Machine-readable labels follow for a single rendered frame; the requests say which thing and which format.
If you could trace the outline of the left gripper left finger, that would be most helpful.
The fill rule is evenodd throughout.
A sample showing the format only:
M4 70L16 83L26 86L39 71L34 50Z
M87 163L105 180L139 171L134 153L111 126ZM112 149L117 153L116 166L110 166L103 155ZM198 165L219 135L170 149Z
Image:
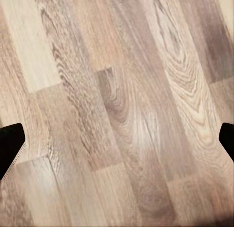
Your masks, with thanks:
M0 128L0 181L25 142L21 123Z

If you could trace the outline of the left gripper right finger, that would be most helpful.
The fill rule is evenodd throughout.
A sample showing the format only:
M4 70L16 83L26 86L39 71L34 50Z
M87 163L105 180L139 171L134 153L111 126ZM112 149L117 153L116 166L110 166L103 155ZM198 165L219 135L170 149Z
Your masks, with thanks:
M223 123L218 139L234 162L234 124Z

